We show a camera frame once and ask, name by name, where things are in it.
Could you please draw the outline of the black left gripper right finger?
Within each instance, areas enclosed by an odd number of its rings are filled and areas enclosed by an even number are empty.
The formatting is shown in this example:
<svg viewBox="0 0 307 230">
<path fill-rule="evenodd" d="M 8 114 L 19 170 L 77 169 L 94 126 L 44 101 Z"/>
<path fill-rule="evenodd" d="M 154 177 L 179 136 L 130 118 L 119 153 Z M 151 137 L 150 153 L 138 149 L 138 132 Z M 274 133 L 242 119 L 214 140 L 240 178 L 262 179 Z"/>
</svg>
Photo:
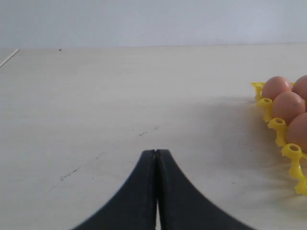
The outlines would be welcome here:
<svg viewBox="0 0 307 230">
<path fill-rule="evenodd" d="M 156 150 L 156 194 L 163 230 L 249 230 L 200 193 L 171 152 Z"/>
</svg>

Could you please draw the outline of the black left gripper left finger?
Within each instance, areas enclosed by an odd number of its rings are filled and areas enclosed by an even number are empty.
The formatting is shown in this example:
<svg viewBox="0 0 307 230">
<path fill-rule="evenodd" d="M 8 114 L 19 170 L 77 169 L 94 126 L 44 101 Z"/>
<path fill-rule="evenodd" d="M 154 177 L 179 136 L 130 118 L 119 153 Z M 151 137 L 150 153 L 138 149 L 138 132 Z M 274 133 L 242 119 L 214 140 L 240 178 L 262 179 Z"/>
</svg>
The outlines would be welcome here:
<svg viewBox="0 0 307 230">
<path fill-rule="evenodd" d="M 76 230 L 154 230 L 155 150 L 145 150 L 122 187 Z"/>
</svg>

